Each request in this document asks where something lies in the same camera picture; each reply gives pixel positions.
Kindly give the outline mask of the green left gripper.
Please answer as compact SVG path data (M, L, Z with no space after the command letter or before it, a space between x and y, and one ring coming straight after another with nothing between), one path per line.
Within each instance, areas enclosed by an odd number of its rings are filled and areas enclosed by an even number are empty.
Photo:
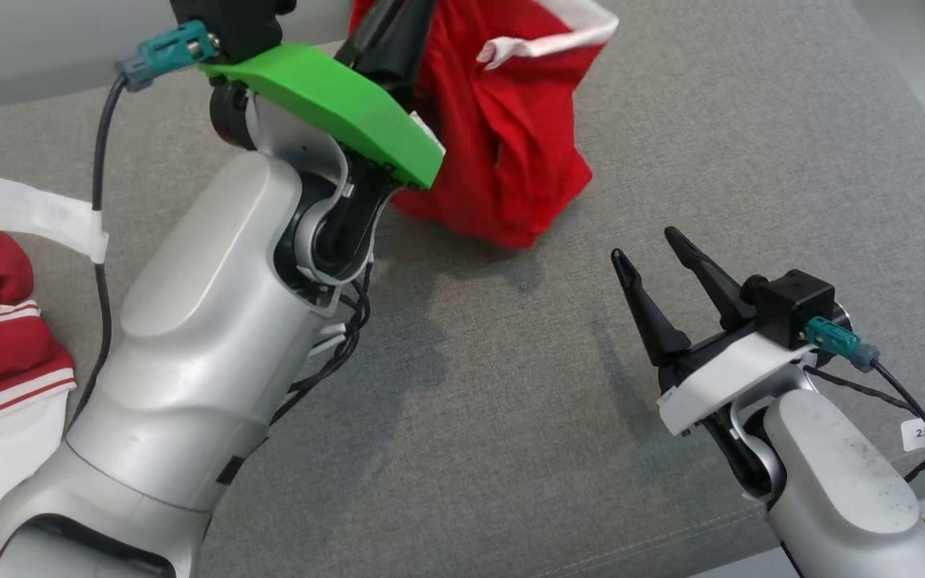
M261 153L301 153L292 143L298 120L390 168L404 185L430 188L444 153L406 110L414 103L436 7L436 1L352 1L350 31L336 61L312 45L280 44L242 63L201 63L199 69L242 82L255 96L247 129Z

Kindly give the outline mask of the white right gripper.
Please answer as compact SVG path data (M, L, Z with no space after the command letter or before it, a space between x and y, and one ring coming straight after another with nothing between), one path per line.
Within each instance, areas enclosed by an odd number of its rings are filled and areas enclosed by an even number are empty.
M646 292L642 276L624 251L613 249L614 273L647 358L658 370L658 416L672 435L715 423L723 438L748 438L739 413L789 390L810 390L812 385L801 370L816 363L818 348L804 344L787 350L744 327L755 321L756 309L742 299L741 286L678 227L665 227L664 235L719 312L722 329L732 333L691 345L689 336L669 322Z

